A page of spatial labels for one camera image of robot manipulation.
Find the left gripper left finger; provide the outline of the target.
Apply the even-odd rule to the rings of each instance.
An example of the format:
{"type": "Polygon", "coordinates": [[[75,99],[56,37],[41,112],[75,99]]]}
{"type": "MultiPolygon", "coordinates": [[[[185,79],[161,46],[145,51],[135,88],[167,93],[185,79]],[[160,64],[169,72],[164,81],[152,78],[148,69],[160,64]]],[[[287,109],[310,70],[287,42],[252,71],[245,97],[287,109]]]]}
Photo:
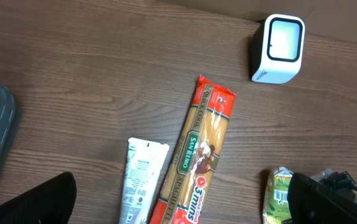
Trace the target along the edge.
{"type": "Polygon", "coordinates": [[[68,223],[77,197],[71,172],[58,176],[0,205],[0,224],[68,223]]]}

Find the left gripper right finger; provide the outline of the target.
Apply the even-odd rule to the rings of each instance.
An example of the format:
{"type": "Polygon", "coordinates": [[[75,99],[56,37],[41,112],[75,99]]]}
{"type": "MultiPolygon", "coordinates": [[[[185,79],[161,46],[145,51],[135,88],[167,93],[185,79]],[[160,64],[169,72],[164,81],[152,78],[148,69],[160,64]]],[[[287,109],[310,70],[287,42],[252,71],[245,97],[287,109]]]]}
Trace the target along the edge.
{"type": "Polygon", "coordinates": [[[357,224],[357,202],[298,172],[288,187],[288,206],[293,223],[357,224]]]}

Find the red spaghetti packet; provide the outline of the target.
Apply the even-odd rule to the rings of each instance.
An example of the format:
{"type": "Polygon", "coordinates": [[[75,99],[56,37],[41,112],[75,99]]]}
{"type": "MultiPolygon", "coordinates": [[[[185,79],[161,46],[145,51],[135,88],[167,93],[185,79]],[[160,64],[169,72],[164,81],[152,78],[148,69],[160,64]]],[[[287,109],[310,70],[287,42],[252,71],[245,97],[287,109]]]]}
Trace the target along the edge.
{"type": "Polygon", "coordinates": [[[236,94],[200,75],[151,224],[201,221],[236,94]]]}

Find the white Pantene conditioner tube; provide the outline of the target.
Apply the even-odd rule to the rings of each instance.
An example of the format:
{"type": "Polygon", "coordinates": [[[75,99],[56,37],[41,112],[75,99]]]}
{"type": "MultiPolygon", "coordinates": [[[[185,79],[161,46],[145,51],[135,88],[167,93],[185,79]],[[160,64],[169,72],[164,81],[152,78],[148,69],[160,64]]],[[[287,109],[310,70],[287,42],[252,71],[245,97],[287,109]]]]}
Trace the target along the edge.
{"type": "Polygon", "coordinates": [[[128,140],[119,224],[148,221],[148,214],[166,155],[167,144],[138,138],[128,140]]]}

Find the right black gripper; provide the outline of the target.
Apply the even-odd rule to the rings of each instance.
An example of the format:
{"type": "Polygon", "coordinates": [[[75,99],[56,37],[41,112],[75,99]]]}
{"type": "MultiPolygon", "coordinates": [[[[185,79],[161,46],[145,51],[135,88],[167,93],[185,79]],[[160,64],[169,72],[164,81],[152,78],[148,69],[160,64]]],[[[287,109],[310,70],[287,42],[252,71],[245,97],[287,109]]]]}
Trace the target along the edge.
{"type": "Polygon", "coordinates": [[[325,185],[332,192],[352,202],[357,202],[356,194],[353,192],[356,182],[347,171],[334,172],[332,169],[325,169],[320,174],[313,175],[312,179],[325,185]]]}

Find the green yellow snack packet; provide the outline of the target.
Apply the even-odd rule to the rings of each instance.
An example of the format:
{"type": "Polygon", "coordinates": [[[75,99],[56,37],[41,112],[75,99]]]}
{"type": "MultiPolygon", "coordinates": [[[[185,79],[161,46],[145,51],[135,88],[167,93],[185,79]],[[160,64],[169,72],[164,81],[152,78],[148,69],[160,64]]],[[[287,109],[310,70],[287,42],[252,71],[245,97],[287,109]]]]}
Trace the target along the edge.
{"type": "Polygon", "coordinates": [[[267,180],[262,210],[263,224],[291,223],[288,187],[293,172],[286,167],[272,170],[267,180]]]}

